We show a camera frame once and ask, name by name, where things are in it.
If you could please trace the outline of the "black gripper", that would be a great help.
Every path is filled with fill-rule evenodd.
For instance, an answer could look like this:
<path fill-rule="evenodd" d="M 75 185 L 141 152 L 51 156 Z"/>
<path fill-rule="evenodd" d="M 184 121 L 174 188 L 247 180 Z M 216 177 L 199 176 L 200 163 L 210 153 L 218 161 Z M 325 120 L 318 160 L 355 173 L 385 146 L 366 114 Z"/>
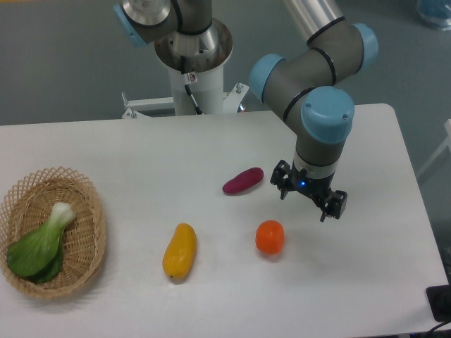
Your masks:
<path fill-rule="evenodd" d="M 342 190 L 332 191 L 330 188 L 334 174 L 323 178 L 307 177 L 306 170 L 298 171 L 295 166 L 280 160 L 273 169 L 270 183 L 280 191 L 280 199 L 284 200 L 289 192 L 298 192 L 310 198 L 316 206 L 320 206 L 323 222 L 326 218 L 340 219 L 346 208 L 348 194 Z"/>

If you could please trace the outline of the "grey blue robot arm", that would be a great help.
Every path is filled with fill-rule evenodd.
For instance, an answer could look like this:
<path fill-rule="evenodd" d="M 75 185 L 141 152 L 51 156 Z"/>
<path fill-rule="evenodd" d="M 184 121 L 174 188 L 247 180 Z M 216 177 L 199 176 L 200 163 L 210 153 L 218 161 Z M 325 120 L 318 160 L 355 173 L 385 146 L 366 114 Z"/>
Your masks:
<path fill-rule="evenodd" d="M 339 218 L 347 202 L 332 190 L 336 166 L 352 129 L 354 102 L 337 82 L 371 65 L 378 40 L 363 24 L 349 24 L 334 1 L 286 1 L 285 7 L 307 44 L 287 60 L 260 58 L 249 88 L 297 137 L 293 161 L 274 168 L 271 183 L 281 196 L 299 192 Z M 113 11 L 137 46 L 153 44 L 170 75 L 177 115 L 225 111 L 222 73 L 233 50 L 230 30 L 212 14 L 210 1 L 118 1 Z"/>

